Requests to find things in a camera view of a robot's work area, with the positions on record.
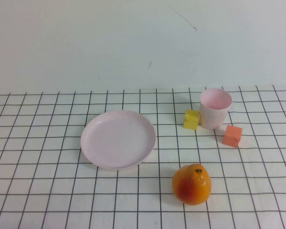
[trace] white wall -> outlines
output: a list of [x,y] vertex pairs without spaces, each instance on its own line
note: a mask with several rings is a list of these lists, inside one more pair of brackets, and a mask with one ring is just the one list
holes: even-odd
[[0,0],[0,93],[265,83],[286,0]]

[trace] yellow block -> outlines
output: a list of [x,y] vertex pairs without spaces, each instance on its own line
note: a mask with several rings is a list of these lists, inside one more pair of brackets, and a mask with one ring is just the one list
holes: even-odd
[[183,127],[186,129],[197,130],[199,111],[186,110]]

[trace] cup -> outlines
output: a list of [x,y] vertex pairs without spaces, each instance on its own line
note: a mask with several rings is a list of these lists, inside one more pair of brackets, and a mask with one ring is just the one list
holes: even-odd
[[204,128],[219,128],[232,104],[231,95],[218,88],[207,89],[200,96],[200,122]]

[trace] plate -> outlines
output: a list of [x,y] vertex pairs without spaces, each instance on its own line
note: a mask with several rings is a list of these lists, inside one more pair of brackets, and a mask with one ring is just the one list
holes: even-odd
[[88,123],[81,136],[87,159],[105,169],[124,169],[141,163],[155,142],[153,125],[133,111],[103,113]]

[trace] plate rim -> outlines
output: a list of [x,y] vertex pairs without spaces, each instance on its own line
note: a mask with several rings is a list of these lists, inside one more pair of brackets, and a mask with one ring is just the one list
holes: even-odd
[[[96,121],[95,119],[98,119],[99,117],[102,117],[103,115],[110,115],[110,114],[115,115],[115,114],[120,114],[120,113],[129,113],[129,114],[133,114],[133,115],[136,115],[136,116],[140,116],[141,118],[143,118],[143,119],[145,119],[145,120],[147,121],[148,125],[150,125],[150,127],[152,127],[152,129],[153,129],[153,147],[152,147],[152,149],[150,150],[150,152],[146,155],[146,157],[144,157],[141,161],[139,161],[138,163],[133,164],[133,165],[131,165],[131,166],[121,167],[121,168],[108,168],[108,167],[100,166],[100,165],[98,165],[98,164],[92,162],[90,159],[88,159],[88,157],[87,157],[85,151],[83,150],[83,148],[85,148],[85,147],[83,147],[83,145],[84,145],[84,137],[87,135],[87,133],[88,133],[88,131],[89,131],[89,129],[90,129],[90,126],[93,125],[94,122]],[[93,119],[85,126],[85,128],[84,128],[84,130],[83,130],[83,132],[82,132],[82,135],[81,135],[81,150],[82,150],[82,153],[83,153],[83,154],[85,155],[85,157],[87,158],[87,160],[88,160],[89,162],[91,162],[91,163],[92,163],[93,165],[95,165],[95,166],[98,166],[98,167],[100,167],[100,168],[107,169],[107,170],[123,170],[123,169],[128,169],[128,168],[134,167],[134,166],[136,166],[136,165],[142,163],[142,161],[144,161],[144,160],[150,155],[150,153],[154,150],[154,146],[155,146],[156,140],[157,140],[157,136],[156,136],[156,131],[155,131],[154,127],[153,127],[153,124],[152,124],[144,115],[142,115],[142,114],[140,114],[140,113],[137,113],[137,112],[134,112],[134,111],[128,111],[128,110],[108,111],[108,112],[104,112],[104,113],[102,113],[102,114],[96,116],[95,118],[93,118]]]

